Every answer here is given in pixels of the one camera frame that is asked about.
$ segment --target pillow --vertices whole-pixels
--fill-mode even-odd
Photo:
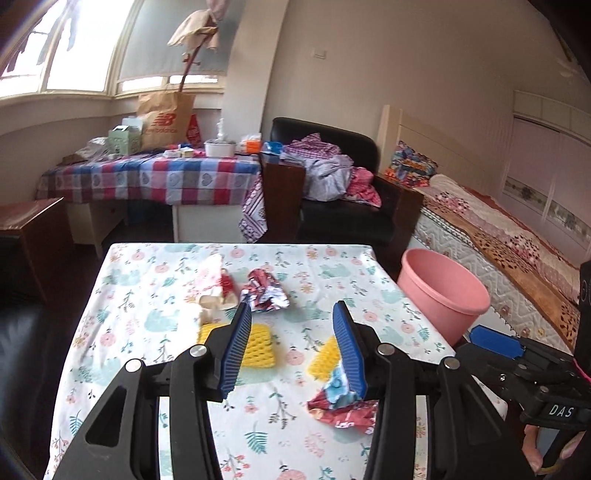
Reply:
[[[437,173],[437,163],[415,152],[402,140],[384,174],[407,187],[428,187],[429,179]]]

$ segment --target hand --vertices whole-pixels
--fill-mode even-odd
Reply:
[[[542,468],[542,463],[544,462],[542,454],[536,447],[536,441],[538,439],[539,430],[540,428],[534,425],[525,426],[525,438],[523,439],[523,447],[521,449],[534,473],[538,473],[540,471],[540,469]],[[584,434],[585,432],[579,432],[577,435],[574,436],[574,438],[571,441],[569,441],[564,446],[564,448],[560,452],[561,460],[566,460],[573,454],[573,452],[579,445],[581,438],[583,438]]]

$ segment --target paper bag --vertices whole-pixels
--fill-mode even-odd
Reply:
[[[138,118],[144,123],[142,150],[184,143],[195,95],[153,92],[139,96]]]

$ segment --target ceiling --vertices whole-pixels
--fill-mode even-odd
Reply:
[[[516,90],[591,113],[591,83],[527,0],[438,0],[433,8]]]

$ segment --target pink plastic bin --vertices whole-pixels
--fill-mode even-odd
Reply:
[[[469,270],[424,248],[404,252],[397,284],[452,346],[491,306],[486,287]]]

